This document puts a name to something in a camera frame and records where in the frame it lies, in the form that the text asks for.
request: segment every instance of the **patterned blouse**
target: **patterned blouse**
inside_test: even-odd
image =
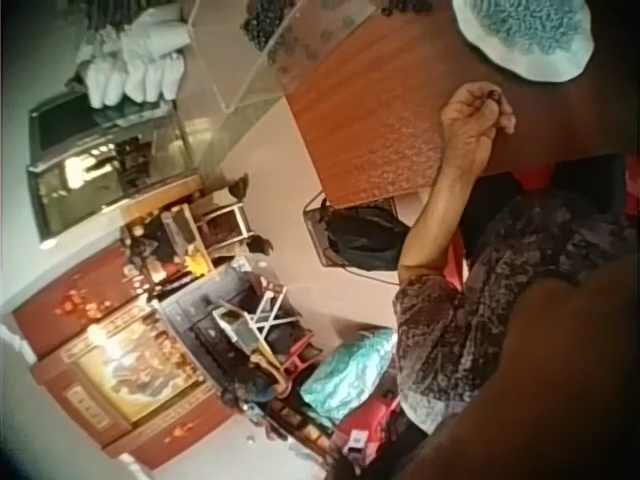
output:
[[[623,218],[593,215],[578,197],[523,196],[488,226],[462,291],[436,275],[398,291],[400,399],[427,433],[458,413],[496,371],[509,314],[536,279],[581,284],[598,266],[637,253],[637,231]]]

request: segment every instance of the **black bag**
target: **black bag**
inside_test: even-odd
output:
[[[409,227],[389,210],[321,206],[329,248],[350,266],[366,271],[395,271]]]

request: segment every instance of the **wooden table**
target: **wooden table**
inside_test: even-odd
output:
[[[442,154],[440,110],[468,81],[502,86],[518,117],[487,173],[635,150],[635,59],[622,53],[624,29],[611,28],[603,2],[590,2],[596,48],[587,69],[559,85],[490,63],[464,41],[450,3],[434,4],[427,16],[374,14],[287,95],[330,203],[430,186]]]

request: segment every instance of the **hand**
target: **hand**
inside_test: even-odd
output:
[[[477,178],[487,166],[496,131],[511,135],[516,117],[500,87],[466,83],[453,94],[441,114],[445,154],[443,167]]]

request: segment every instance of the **floor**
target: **floor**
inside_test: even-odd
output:
[[[205,176],[216,157],[203,158]],[[397,286],[359,278],[321,266],[302,220],[302,210],[321,187],[286,100],[278,101],[229,151],[222,173],[233,179],[245,172],[250,186],[245,209],[251,227],[275,249],[269,257],[289,299],[316,332],[320,346],[335,346],[366,324],[395,324],[392,299]],[[411,223],[420,210],[416,193],[396,199],[400,217]],[[376,277],[396,282],[395,273]]]

